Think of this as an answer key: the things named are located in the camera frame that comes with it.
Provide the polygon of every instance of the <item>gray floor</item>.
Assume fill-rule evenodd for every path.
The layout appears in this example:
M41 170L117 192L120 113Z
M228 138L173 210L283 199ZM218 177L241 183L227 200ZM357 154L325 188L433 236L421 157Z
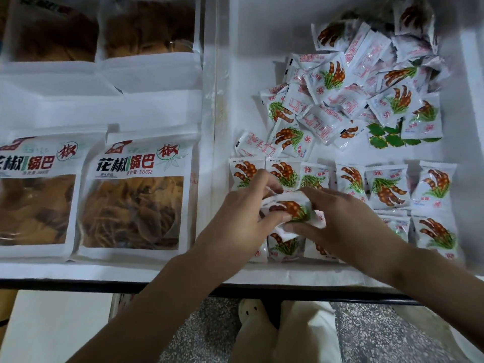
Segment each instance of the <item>gray floor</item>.
M240 328L238 303L237 299L206 299L180 328L161 361L227 362ZM344 363L456 361L439 341L403 320L390 306L332 306Z

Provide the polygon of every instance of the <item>pants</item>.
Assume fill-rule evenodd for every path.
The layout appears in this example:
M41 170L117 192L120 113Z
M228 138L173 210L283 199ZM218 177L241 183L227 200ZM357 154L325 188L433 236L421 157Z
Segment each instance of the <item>pants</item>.
M259 300L244 300L239 316L231 363L341 362L335 312L327 302L284 301L279 331Z

